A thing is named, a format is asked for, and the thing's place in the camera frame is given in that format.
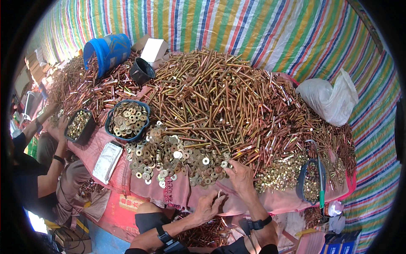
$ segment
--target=aluminum foil package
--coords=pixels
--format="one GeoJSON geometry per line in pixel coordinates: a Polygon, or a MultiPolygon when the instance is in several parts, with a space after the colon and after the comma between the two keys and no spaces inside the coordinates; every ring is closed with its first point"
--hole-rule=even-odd
{"type": "Polygon", "coordinates": [[[120,145],[115,145],[112,142],[107,143],[93,169],[93,176],[104,184],[108,184],[122,152],[123,148],[120,145]]]}

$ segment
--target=blue plastic basket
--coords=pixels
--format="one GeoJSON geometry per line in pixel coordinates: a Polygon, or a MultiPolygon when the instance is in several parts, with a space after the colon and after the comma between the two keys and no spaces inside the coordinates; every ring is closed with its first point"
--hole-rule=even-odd
{"type": "Polygon", "coordinates": [[[139,101],[137,101],[137,100],[122,100],[122,101],[120,101],[119,103],[117,103],[117,104],[114,106],[113,109],[111,109],[111,110],[108,112],[107,120],[106,120],[106,123],[104,124],[104,129],[106,130],[106,132],[107,132],[109,135],[111,135],[111,136],[113,136],[113,137],[115,137],[115,138],[117,138],[117,139],[121,139],[121,140],[128,141],[128,142],[137,141],[137,140],[139,140],[139,138],[142,136],[143,130],[149,125],[149,114],[150,114],[150,113],[151,113],[150,107],[149,107],[147,104],[143,103],[143,102],[139,102],[139,101]],[[114,109],[115,109],[117,106],[119,106],[121,103],[123,103],[123,102],[136,102],[136,103],[138,103],[140,106],[146,108],[146,110],[147,110],[147,112],[148,112],[148,115],[147,115],[147,122],[146,122],[145,125],[141,128],[140,133],[138,133],[138,135],[136,135],[135,137],[130,138],[130,139],[125,139],[125,138],[122,138],[122,137],[117,137],[116,135],[111,134],[111,133],[108,131],[108,126],[110,125],[110,121],[111,121],[111,119],[112,119],[114,109]]]}

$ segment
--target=person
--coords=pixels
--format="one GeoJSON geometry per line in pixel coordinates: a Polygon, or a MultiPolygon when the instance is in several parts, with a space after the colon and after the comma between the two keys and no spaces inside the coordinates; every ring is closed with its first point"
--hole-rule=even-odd
{"type": "Polygon", "coordinates": [[[56,108],[55,104],[48,106],[43,114],[12,139],[10,156],[14,159],[12,177],[16,196],[22,206],[41,218],[62,225],[73,209],[79,212],[77,210],[81,204],[74,199],[75,195],[78,188],[91,177],[81,161],[70,164],[64,170],[67,118],[60,118],[58,141],[47,132],[40,135],[36,160],[24,153],[34,134],[42,129],[42,124],[55,113],[56,108]]]}
{"type": "MultiPolygon", "coordinates": [[[[237,161],[230,160],[229,163],[233,168],[225,168],[225,170],[230,176],[234,190],[248,206],[251,219],[253,221],[264,221],[269,215],[260,203],[257,192],[254,189],[252,169],[237,161]]],[[[158,238],[157,228],[162,227],[171,237],[175,237],[185,230],[208,222],[218,213],[218,208],[226,197],[226,195],[223,195],[216,198],[217,193],[217,191],[213,190],[207,196],[200,197],[194,213],[173,223],[164,215],[161,208],[153,203],[146,202],[141,204],[135,215],[135,223],[140,231],[140,235],[134,237],[130,248],[126,250],[125,254],[145,254],[156,250],[162,253],[164,244],[158,238]]],[[[261,248],[260,254],[278,253],[278,235],[274,221],[268,223],[263,229],[252,230],[251,236],[252,240],[259,244],[261,248]]],[[[199,251],[199,253],[211,252],[212,254],[253,253],[253,246],[246,239],[247,237],[240,237],[230,245],[220,246],[215,249],[203,248],[202,250],[202,248],[189,248],[178,253],[191,253],[191,251],[199,251]]]]}

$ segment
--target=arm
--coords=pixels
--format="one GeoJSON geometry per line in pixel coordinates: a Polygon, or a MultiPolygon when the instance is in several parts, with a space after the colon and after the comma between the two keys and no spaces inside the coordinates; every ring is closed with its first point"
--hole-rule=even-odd
{"type": "MultiPolygon", "coordinates": [[[[65,158],[66,148],[67,148],[67,140],[64,137],[64,131],[67,124],[67,119],[65,117],[61,117],[59,120],[59,142],[58,147],[56,148],[55,155],[61,157],[62,159],[65,158]]],[[[56,186],[58,184],[58,177],[63,170],[63,164],[53,159],[51,166],[48,170],[46,175],[38,176],[38,198],[45,197],[56,191],[56,186]]]]}
{"type": "MultiPolygon", "coordinates": [[[[230,160],[229,163],[233,168],[225,168],[227,174],[230,176],[231,183],[238,195],[248,206],[251,219],[257,221],[259,219],[265,220],[268,218],[268,213],[259,201],[257,192],[253,185],[254,172],[250,167],[244,166],[241,163],[230,160]]],[[[263,229],[254,230],[254,235],[258,240],[259,246],[262,248],[268,244],[278,245],[278,235],[273,223],[264,226],[263,229]]]]}
{"type": "MultiPolygon", "coordinates": [[[[199,203],[196,212],[186,216],[185,218],[163,225],[164,231],[172,237],[179,233],[200,226],[207,221],[211,220],[217,213],[220,204],[225,199],[225,195],[217,198],[214,203],[213,199],[217,196],[217,191],[213,190],[209,195],[199,198],[199,203]]],[[[152,252],[163,246],[163,243],[158,239],[158,232],[153,228],[139,236],[134,237],[130,249],[137,248],[152,252]]]]}
{"type": "Polygon", "coordinates": [[[57,108],[57,104],[52,104],[49,105],[45,112],[42,113],[39,117],[35,118],[35,120],[33,120],[29,125],[27,125],[27,127],[23,130],[23,133],[26,136],[26,146],[28,145],[28,143],[32,140],[32,137],[34,136],[34,134],[37,132],[38,128],[37,128],[37,124],[35,123],[36,121],[39,122],[40,125],[42,125],[51,115],[53,115],[56,111],[57,108]]]}

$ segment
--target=striped tarp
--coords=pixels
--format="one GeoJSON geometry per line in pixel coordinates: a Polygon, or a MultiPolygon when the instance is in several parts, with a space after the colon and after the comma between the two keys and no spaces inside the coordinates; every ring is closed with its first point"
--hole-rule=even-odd
{"type": "Polygon", "coordinates": [[[362,229],[364,252],[382,226],[396,192],[396,68],[379,54],[368,30],[344,0],[62,0],[32,38],[51,63],[69,59],[84,44],[125,33],[168,41],[171,51],[207,47],[286,72],[299,82],[334,82],[342,67],[356,85],[359,104],[349,120],[355,137],[357,188],[345,200],[347,231],[362,229]]]}

